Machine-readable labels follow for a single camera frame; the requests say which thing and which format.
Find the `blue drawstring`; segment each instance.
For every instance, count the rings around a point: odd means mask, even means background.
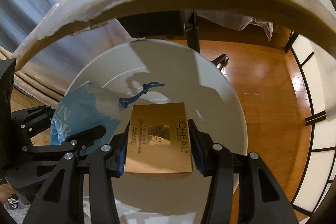
[[[160,84],[159,82],[150,82],[149,84],[142,85],[142,91],[130,98],[120,98],[119,104],[126,108],[129,104],[134,103],[137,99],[140,98],[142,94],[146,94],[150,88],[155,88],[157,86],[165,86],[165,84]]]

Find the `metal screw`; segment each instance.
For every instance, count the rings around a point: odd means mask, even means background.
[[[256,160],[257,158],[259,158],[259,155],[256,152],[251,152],[250,153],[250,157],[254,160]]]
[[[64,155],[64,158],[66,159],[66,160],[71,160],[72,158],[73,158],[73,153],[71,153],[71,152],[69,152],[69,153],[66,153],[65,155]]]
[[[212,145],[212,148],[213,148],[214,150],[216,150],[216,151],[220,151],[220,150],[223,149],[223,146],[222,146],[221,144],[219,144],[219,143],[214,143],[214,144]]]
[[[107,152],[110,151],[111,147],[108,144],[105,144],[100,149],[104,152]]]

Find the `wooden floor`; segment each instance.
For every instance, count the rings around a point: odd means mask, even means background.
[[[310,143],[311,128],[304,120],[310,107],[302,76],[291,52],[235,42],[201,41],[201,54],[212,60],[226,53],[230,61],[224,74],[243,107],[248,151],[256,151],[270,168],[289,200],[300,182]],[[12,111],[38,105],[12,95]],[[49,135],[35,137],[47,144]],[[231,223],[237,223],[239,189],[234,194]],[[305,218],[296,212],[298,219]]]

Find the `cardboard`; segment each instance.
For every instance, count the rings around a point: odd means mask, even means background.
[[[16,70],[20,70],[33,56],[58,39],[99,27],[110,19],[183,9],[230,10],[268,20],[304,35],[336,58],[336,20],[319,0],[133,0],[104,11],[88,22],[66,24],[50,37],[41,40],[33,38],[28,44],[20,45],[18,54],[13,56],[18,58]]]
[[[133,106],[124,171],[145,178],[191,176],[193,164],[184,103]]]

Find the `l'oreal logo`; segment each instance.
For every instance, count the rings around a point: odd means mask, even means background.
[[[183,149],[187,149],[187,140],[188,140],[188,136],[186,134],[185,128],[186,128],[186,124],[184,122],[184,118],[179,118],[178,119],[178,127],[180,130],[180,140],[181,140],[181,151],[183,152]]]

